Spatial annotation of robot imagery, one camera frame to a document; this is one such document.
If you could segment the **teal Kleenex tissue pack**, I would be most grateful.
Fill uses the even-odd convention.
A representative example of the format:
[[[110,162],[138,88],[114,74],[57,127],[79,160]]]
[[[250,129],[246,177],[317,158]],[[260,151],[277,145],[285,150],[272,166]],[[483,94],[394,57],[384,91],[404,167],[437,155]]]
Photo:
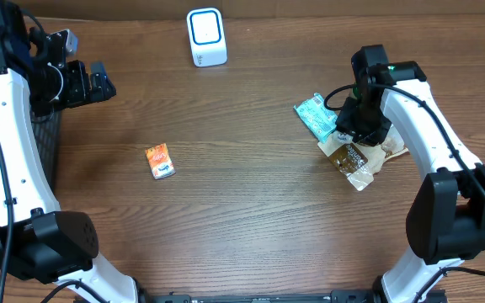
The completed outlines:
[[[335,135],[336,135],[337,141],[341,142],[342,144],[349,144],[353,140],[353,136],[340,131],[336,131]]]

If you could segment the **beige clear plastic pouch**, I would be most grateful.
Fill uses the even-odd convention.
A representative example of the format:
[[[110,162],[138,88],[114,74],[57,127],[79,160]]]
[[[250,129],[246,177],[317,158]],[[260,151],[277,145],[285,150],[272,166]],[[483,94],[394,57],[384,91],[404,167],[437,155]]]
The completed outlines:
[[[342,144],[337,141],[335,132],[325,143],[318,142],[317,146],[358,191],[374,181],[374,175],[381,171],[385,162],[408,153],[407,146],[393,125],[386,139],[377,146],[366,146],[353,140],[349,144]]]

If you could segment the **green toilet tissue wipes pack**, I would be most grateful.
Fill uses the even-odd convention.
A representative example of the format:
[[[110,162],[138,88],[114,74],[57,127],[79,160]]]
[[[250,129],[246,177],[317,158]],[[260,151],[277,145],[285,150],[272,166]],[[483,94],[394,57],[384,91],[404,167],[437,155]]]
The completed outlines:
[[[332,110],[324,107],[324,98],[320,93],[314,93],[311,98],[300,105],[295,105],[293,109],[321,143],[325,143],[336,130],[338,116]]]

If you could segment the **orange red tissue pack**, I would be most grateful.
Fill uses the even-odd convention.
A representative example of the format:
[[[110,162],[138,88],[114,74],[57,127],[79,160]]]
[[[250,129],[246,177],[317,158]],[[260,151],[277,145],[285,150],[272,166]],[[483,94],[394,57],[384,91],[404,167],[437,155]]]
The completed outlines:
[[[167,178],[176,173],[165,143],[146,149],[145,154],[154,179]]]

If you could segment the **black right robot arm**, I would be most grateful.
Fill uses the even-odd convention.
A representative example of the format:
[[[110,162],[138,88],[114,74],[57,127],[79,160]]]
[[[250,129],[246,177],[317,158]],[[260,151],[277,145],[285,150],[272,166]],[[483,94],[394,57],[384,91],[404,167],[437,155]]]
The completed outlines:
[[[389,62],[383,45],[351,58],[352,96],[336,126],[376,146],[396,129],[422,184],[406,218],[408,249],[369,290],[334,290],[333,302],[445,302],[437,283],[450,272],[485,276],[463,263],[485,251],[485,165],[461,142],[434,101],[415,61]]]

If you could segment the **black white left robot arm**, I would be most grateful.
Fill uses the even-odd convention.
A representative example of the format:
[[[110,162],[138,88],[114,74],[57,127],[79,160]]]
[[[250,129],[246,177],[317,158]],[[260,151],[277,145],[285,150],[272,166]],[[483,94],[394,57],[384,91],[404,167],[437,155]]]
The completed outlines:
[[[88,302],[147,302],[148,293],[99,251],[90,217],[52,192],[34,128],[116,90],[104,65],[75,59],[77,38],[27,28],[29,12],[0,1],[0,275],[69,288]]]

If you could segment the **white barcode scanner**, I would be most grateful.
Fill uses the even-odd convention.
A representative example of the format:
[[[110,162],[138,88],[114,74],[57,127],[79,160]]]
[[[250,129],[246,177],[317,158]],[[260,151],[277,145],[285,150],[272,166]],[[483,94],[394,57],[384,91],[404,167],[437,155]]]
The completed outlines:
[[[227,62],[227,43],[221,12],[217,8],[191,10],[186,17],[192,60],[197,67]]]

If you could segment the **grey plastic shopping basket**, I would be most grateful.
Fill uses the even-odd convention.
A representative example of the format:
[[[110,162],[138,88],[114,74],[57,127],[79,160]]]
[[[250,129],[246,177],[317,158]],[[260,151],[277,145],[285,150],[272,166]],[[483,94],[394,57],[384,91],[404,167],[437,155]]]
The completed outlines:
[[[61,115],[55,114],[45,123],[32,124],[35,142],[47,183],[55,191],[56,166],[61,129]]]

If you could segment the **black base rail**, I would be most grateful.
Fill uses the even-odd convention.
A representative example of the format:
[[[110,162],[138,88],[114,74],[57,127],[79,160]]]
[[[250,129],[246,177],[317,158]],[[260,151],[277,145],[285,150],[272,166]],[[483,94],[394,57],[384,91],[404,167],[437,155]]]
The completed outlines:
[[[333,290],[329,294],[236,295],[191,297],[190,295],[141,296],[150,303],[379,303],[385,302],[371,290]]]

